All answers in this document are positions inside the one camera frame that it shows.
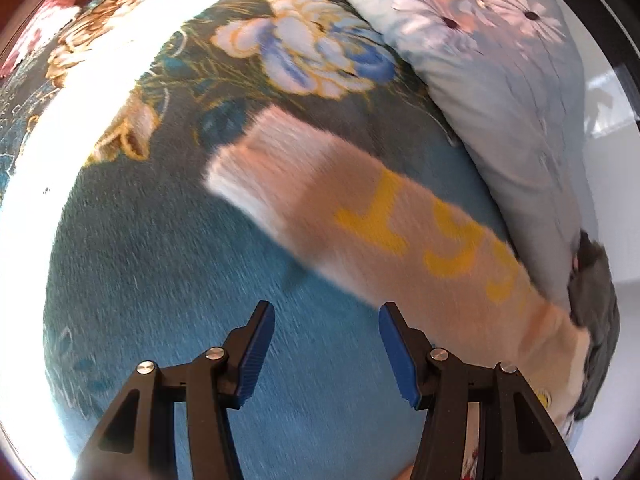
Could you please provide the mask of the fuzzy peach knit sweater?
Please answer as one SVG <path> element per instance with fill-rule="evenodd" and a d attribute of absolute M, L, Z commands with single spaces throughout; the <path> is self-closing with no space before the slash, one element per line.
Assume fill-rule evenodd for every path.
<path fill-rule="evenodd" d="M 300 263 L 465 362 L 514 363 L 554 422 L 584 385 L 590 337 L 508 245 L 430 190 L 279 107 L 218 148 L 204 182 Z"/>

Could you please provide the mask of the teal floral plush blanket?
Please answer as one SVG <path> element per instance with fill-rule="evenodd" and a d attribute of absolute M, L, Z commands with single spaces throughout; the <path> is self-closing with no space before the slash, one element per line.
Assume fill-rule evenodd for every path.
<path fill-rule="evenodd" d="M 249 479 L 390 479 L 422 419 L 375 308 L 208 192 L 276 106 L 506 228 L 422 81 L 345 0 L 92 0 L 1 92 L 1 425 L 38 479 L 134 367 L 188 362 L 257 301 L 276 332 L 230 416 Z"/>

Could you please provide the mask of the light blue floral duvet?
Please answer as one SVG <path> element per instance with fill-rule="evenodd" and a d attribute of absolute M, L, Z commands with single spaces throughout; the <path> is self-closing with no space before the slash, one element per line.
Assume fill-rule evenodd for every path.
<path fill-rule="evenodd" d="M 556 0 L 347 0 L 426 83 L 560 307 L 597 226 L 582 148 L 585 75 Z"/>

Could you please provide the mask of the dark grey garment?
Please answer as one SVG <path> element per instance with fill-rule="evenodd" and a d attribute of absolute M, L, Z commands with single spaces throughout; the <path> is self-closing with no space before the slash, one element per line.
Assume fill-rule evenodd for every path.
<path fill-rule="evenodd" d="M 620 310 L 605 248 L 580 232 L 574 270 L 567 286 L 570 318 L 589 332 L 582 393 L 573 408 L 575 420 L 591 414 L 620 339 Z"/>

